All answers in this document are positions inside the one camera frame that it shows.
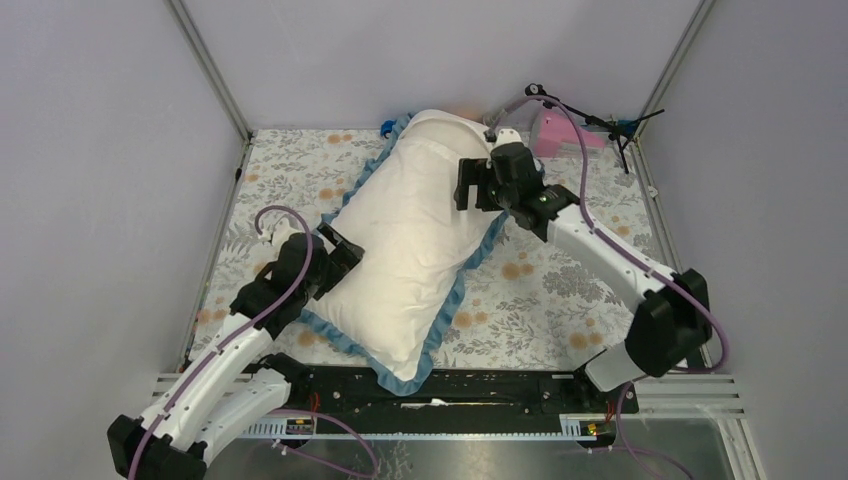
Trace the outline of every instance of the blue ruffled trim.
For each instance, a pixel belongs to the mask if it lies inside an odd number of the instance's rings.
[[[365,184],[365,181],[368,180],[368,178],[370,178],[380,165],[382,165],[389,157],[389,154],[397,143],[400,133],[407,125],[409,125],[409,121],[412,120],[413,115],[414,114],[410,113],[397,119],[392,127],[392,133],[389,137],[388,143],[386,144],[386,148],[383,149],[383,152],[380,153],[377,158],[365,162],[365,168],[362,170],[362,175],[360,175],[359,179],[356,181],[353,189],[344,194],[344,197],[342,198],[342,208],[350,202],[350,199],[356,194],[360,187]],[[321,219],[330,223],[338,216],[339,211],[332,214],[324,214],[321,216]],[[339,350],[345,353],[364,356],[368,360],[368,366],[377,372],[377,383],[381,387],[399,396],[411,395],[417,392],[418,389],[421,388],[421,384],[424,383],[424,380],[430,376],[430,372],[433,371],[433,359],[430,357],[430,352],[441,346],[442,337],[450,327],[453,317],[456,315],[456,311],[459,309],[460,304],[462,304],[462,300],[465,298],[465,275],[463,272],[465,270],[471,270],[479,267],[480,264],[483,263],[483,260],[492,253],[492,250],[495,247],[495,238],[503,229],[508,216],[509,215],[504,212],[492,222],[489,229],[486,231],[486,234],[483,236],[483,241],[480,242],[480,246],[474,251],[471,257],[466,260],[462,269],[460,269],[457,274],[453,287],[448,293],[445,302],[442,304],[442,308],[439,310],[439,313],[436,314],[433,325],[427,333],[427,338],[424,339],[424,346],[421,350],[421,358],[418,361],[418,370],[412,380],[402,381],[397,378],[383,364],[379,363],[374,357],[369,355],[361,345],[355,343],[350,339],[350,337],[333,326],[333,324],[327,322],[318,315],[304,310],[303,315],[300,317],[300,321],[309,325],[315,333],[327,337],[327,339]]]

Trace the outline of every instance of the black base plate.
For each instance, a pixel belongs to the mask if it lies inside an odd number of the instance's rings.
[[[604,415],[607,403],[614,406],[620,393],[592,393],[579,371],[436,369],[418,392],[398,397],[377,384],[370,368],[304,366],[285,354],[263,363],[287,378],[292,369],[311,376],[308,388],[300,389],[287,407],[309,410],[306,399],[317,394],[318,411],[363,434],[557,434],[562,432],[560,414]],[[434,399],[448,405],[430,405]],[[622,409],[638,411],[635,394]],[[320,433],[344,433],[321,423]]]

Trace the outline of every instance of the red wire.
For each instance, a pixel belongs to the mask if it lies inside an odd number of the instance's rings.
[[[313,392],[312,395],[309,396],[309,403],[311,405],[310,411],[315,413],[318,411],[318,407],[321,406],[321,397],[318,396],[318,392]],[[314,416],[312,417],[312,433],[315,433],[315,429],[318,426],[318,419]]]
[[[612,408],[612,404],[607,402],[607,416],[604,417],[604,423],[609,423],[613,415],[615,415],[615,410]]]

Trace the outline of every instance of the gray leaf print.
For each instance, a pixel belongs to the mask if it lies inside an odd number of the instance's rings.
[[[618,298],[618,295],[609,291],[609,292],[607,292],[606,296],[604,296],[604,303],[610,303],[610,304],[613,304],[613,305],[621,305],[621,299]]]
[[[659,247],[653,235],[649,233],[634,235],[633,246],[651,258],[659,258]]]
[[[495,306],[497,310],[505,310],[507,312],[526,312],[532,309],[535,306],[539,305],[539,300],[537,298],[529,297],[529,298],[513,298],[510,302],[500,302]]]
[[[495,245],[506,245],[509,241],[509,235],[506,234],[506,228],[502,229],[498,236],[495,237]]]
[[[454,352],[462,352],[466,355],[468,354],[477,354],[477,355],[488,355],[492,353],[493,350],[500,347],[500,343],[494,340],[480,340],[477,338],[471,339],[470,342],[466,343],[458,343],[455,347],[453,347]]]
[[[600,300],[604,294],[594,275],[577,265],[562,266],[559,272],[546,273],[542,287],[548,293],[556,292],[563,297],[576,294],[587,302]]]
[[[309,167],[307,167],[307,166],[306,166],[306,165],[304,165],[304,164],[298,164],[298,163],[295,163],[295,164],[292,164],[292,163],[285,163],[285,164],[282,164],[282,165],[275,165],[275,166],[273,166],[273,167],[271,167],[271,168],[272,168],[272,169],[274,169],[274,170],[282,170],[282,171],[284,171],[284,172],[302,172],[302,171],[306,170],[306,169],[307,169],[307,168],[309,168]]]
[[[630,172],[629,174],[624,173],[624,170],[618,173],[613,180],[616,185],[620,185],[622,187],[629,187],[633,185],[633,182],[636,181],[636,174]]]
[[[453,343],[457,340],[459,340],[459,330],[453,327],[448,327],[448,329],[445,331],[445,334],[442,335],[442,343],[448,344]]]
[[[223,248],[233,255],[241,255],[259,243],[259,236],[253,227],[243,224],[230,224],[227,227]]]

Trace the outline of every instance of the white pillow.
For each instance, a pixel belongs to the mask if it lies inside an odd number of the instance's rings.
[[[306,309],[401,381],[415,377],[424,340],[459,269],[499,215],[473,206],[458,212],[453,200],[458,160],[489,156],[485,130],[444,112],[419,113],[332,221],[365,255]]]

